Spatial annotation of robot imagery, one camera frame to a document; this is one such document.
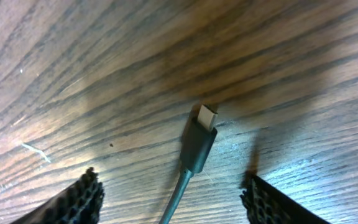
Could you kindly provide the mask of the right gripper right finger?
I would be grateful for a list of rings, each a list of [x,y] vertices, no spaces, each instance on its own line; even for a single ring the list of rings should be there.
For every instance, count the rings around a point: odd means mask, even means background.
[[[246,174],[242,188],[250,224],[328,224],[255,174]]]

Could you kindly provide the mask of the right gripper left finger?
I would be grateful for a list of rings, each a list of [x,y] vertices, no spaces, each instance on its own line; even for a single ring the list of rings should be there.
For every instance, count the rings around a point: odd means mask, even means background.
[[[12,224],[98,224],[104,187],[93,167],[81,177]]]

